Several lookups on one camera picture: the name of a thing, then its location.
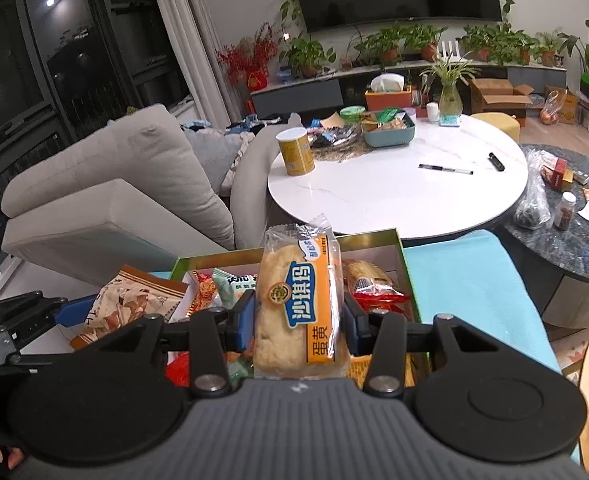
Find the large red snack bag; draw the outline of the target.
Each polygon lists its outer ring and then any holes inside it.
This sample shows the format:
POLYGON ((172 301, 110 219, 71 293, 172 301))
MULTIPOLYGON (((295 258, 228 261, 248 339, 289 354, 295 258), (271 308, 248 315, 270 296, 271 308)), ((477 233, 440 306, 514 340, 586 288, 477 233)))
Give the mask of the large red snack bag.
POLYGON ((189 386, 189 353, 180 353, 170 364, 166 365, 165 376, 177 387, 189 386))

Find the yellow cylindrical can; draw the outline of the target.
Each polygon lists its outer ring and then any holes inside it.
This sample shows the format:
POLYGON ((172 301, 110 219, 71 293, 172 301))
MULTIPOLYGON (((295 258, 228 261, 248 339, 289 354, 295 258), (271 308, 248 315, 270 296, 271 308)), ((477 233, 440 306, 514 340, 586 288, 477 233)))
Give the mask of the yellow cylindrical can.
POLYGON ((314 170, 311 144, 309 144, 307 130, 304 127, 281 131, 277 134, 276 140, 289 176, 304 176, 314 170))

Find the yellow sachima cake pack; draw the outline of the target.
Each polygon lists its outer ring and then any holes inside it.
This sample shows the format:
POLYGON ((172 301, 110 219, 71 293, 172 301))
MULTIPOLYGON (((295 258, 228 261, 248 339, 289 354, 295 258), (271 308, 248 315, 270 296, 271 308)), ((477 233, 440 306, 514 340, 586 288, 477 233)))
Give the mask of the yellow sachima cake pack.
POLYGON ((266 231, 255 296, 256 377, 345 375, 341 248, 325 216, 266 231))

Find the green gift box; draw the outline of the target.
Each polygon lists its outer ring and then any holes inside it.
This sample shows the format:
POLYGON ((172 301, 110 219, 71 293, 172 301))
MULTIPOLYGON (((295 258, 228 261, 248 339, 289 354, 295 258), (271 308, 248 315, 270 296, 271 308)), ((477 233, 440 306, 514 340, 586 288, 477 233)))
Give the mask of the green gift box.
POLYGON ((275 226, 264 248, 180 258, 171 278, 204 270, 255 275, 252 361, 258 377, 349 375, 375 344, 370 313, 420 318, 394 230, 334 237, 310 226, 275 226))

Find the blue plastic tray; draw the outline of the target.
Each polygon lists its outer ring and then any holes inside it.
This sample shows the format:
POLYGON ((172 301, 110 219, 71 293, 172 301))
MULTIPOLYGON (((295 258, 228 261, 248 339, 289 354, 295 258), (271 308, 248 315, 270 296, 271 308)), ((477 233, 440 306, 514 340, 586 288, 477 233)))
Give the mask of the blue plastic tray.
POLYGON ((408 145, 415 137, 416 125, 406 113, 397 114, 390 122, 360 122, 365 143, 369 148, 393 148, 408 145))

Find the biscuit roll clear pack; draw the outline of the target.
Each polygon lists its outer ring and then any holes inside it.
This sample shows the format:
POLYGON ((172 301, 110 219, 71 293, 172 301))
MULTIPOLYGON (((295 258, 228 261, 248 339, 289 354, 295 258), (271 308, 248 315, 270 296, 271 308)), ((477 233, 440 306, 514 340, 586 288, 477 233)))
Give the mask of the biscuit roll clear pack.
POLYGON ((394 289, 394 282, 375 263, 366 260, 346 260, 343 278, 349 292, 383 294, 394 289))

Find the glass vase with plant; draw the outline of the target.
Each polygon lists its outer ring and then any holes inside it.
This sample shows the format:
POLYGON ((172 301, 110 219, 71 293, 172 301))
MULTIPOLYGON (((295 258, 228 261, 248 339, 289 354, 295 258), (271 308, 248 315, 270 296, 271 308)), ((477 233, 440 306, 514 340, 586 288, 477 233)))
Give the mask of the glass vase with plant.
POLYGON ((442 91, 439 95, 439 118, 454 120, 463 111, 462 99, 457 89, 457 82, 468 86, 477 76, 479 69, 471 61, 453 61, 451 55, 446 58, 436 55, 430 66, 422 72, 424 75, 439 78, 442 91))

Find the beige sofa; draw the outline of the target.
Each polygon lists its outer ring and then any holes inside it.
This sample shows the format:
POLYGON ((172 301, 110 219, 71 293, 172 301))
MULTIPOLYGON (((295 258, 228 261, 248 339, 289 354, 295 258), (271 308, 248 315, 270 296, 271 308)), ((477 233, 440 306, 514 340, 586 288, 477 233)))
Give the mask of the beige sofa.
POLYGON ((292 114, 264 127, 223 200, 164 106, 124 116, 10 181, 3 251, 102 285, 125 264, 165 271, 180 257, 260 247, 269 226, 289 220, 267 179, 277 134, 300 123, 292 114))

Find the dark marble coffee table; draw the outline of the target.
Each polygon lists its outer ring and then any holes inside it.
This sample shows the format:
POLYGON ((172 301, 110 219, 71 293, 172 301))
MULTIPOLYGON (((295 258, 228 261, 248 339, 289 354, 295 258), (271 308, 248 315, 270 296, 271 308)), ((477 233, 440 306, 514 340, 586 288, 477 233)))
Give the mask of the dark marble coffee table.
POLYGON ((545 323, 568 330, 589 326, 589 221, 577 214, 566 231, 550 223, 529 230, 507 216, 494 233, 545 323))

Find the black pen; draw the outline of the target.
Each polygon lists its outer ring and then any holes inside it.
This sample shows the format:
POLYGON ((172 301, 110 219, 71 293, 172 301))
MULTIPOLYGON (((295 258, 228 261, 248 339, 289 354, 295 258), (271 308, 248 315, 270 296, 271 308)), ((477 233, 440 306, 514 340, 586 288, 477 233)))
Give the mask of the black pen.
POLYGON ((474 171, 469 169, 451 168, 429 164, 419 164, 418 168, 432 171, 450 172, 451 174, 468 174, 468 176, 472 176, 474 174, 474 171))

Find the small white red packet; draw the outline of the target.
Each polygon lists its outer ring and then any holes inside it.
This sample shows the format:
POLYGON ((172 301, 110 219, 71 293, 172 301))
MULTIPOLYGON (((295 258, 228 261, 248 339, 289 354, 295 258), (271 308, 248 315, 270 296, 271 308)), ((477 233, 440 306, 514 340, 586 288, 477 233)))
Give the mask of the small white red packet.
POLYGON ((146 314, 170 322, 188 285, 122 266, 115 278, 101 288, 85 318, 84 328, 70 341, 73 350, 93 344, 146 314))

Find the red noodle snack bag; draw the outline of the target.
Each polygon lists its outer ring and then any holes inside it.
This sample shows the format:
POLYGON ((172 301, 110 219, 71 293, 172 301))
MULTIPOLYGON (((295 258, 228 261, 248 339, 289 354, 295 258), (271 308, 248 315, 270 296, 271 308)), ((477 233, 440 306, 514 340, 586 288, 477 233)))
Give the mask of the red noodle snack bag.
POLYGON ((413 313, 407 308, 411 297, 402 292, 353 292, 352 296, 364 311, 390 311, 402 314, 409 320, 413 318, 413 313))

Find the white round table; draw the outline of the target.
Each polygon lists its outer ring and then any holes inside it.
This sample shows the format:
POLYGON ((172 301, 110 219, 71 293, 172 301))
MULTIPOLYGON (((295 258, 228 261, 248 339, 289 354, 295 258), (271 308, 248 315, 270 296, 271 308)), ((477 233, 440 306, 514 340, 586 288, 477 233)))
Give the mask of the white round table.
POLYGON ((457 127, 419 120, 408 145, 316 162, 301 177, 289 176, 276 157, 267 183, 275 203, 296 220, 323 214, 337 234, 395 229, 402 240, 433 240, 490 226, 518 201, 528 175, 517 142, 487 122, 462 116, 457 127))

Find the green chips snack bag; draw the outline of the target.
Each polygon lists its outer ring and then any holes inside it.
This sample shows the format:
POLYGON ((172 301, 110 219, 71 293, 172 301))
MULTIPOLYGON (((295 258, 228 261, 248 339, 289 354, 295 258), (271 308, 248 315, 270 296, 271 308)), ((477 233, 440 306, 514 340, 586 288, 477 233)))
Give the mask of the green chips snack bag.
POLYGON ((255 274, 232 274, 223 269, 215 269, 212 278, 216 287, 216 307, 231 309, 247 290, 255 289, 255 274))

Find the lobster cracker snack bag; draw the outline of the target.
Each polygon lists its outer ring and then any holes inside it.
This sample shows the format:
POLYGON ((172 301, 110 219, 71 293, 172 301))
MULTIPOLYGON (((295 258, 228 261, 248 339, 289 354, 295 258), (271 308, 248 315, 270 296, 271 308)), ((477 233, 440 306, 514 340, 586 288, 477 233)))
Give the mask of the lobster cracker snack bag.
POLYGON ((186 318, 191 318, 191 315, 201 310, 209 309, 218 294, 214 278, 212 278, 211 274, 192 271, 190 276, 197 285, 197 291, 191 300, 186 318))

